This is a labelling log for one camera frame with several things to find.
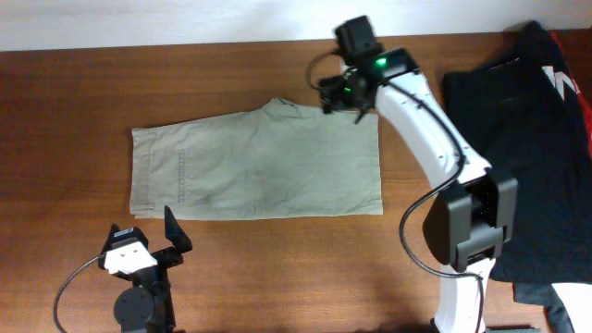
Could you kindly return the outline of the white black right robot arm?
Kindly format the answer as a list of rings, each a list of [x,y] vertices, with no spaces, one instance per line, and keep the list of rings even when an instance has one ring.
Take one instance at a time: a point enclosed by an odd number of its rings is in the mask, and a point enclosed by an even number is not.
[[[430,327],[486,332],[484,310],[493,266],[511,239],[518,181],[494,168],[452,124],[426,77],[404,49],[329,51],[340,74],[309,85],[326,113],[374,109],[403,138],[430,184],[399,224],[402,249],[440,281]]]

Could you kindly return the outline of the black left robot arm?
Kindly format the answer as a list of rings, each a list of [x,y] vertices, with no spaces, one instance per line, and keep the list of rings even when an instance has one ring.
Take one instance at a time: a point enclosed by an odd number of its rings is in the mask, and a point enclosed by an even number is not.
[[[169,206],[164,207],[164,227],[171,245],[155,252],[149,251],[149,241],[137,227],[114,224],[109,230],[98,266],[131,283],[114,303],[123,333],[172,333],[177,326],[168,270],[183,264],[192,243]]]

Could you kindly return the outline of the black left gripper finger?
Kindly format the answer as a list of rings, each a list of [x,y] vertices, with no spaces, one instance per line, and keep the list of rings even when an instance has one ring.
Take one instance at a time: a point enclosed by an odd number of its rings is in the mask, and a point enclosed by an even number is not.
[[[106,241],[105,241],[105,243],[103,245],[103,248],[102,248],[102,250],[100,252],[100,257],[98,259],[98,263],[97,264],[98,264],[98,267],[100,269],[104,269],[105,268],[105,257],[106,257],[106,254],[109,251],[112,250],[113,243],[114,243],[114,238],[115,238],[115,234],[117,232],[119,232],[119,231],[120,231],[120,227],[117,224],[112,224],[111,225],[111,227],[109,229],[109,232],[108,232],[108,235],[107,235],[107,239],[106,239]]]
[[[191,240],[179,225],[171,208],[168,205],[164,207],[164,215],[166,239],[169,240],[173,247],[180,253],[191,251]]]

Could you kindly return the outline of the white cloth corner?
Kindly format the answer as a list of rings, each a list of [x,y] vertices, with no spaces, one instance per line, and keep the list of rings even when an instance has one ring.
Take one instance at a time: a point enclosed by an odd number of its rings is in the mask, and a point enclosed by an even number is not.
[[[585,283],[554,283],[575,333],[591,333],[591,285]]]

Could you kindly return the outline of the khaki shorts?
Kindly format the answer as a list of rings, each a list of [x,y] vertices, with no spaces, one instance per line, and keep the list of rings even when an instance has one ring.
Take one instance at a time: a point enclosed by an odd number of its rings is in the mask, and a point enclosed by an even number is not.
[[[253,111],[131,132],[129,211],[182,220],[383,213],[378,117],[274,98]]]

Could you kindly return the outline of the dark navy shorts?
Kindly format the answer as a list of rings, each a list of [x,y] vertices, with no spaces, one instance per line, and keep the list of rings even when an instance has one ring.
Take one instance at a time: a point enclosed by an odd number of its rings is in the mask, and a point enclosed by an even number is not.
[[[514,230],[491,276],[516,302],[541,305],[556,332],[573,331],[555,283],[591,281],[591,154],[566,68],[516,59],[449,72],[447,113],[493,167],[518,181]]]

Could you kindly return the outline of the black red printed t-shirt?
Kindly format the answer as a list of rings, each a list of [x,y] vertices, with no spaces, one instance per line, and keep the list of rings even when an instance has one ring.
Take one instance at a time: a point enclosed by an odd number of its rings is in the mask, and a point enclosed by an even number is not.
[[[591,155],[591,106],[579,89],[557,34],[531,20],[519,30],[507,55],[525,60],[544,74],[564,107],[575,117],[580,141]]]

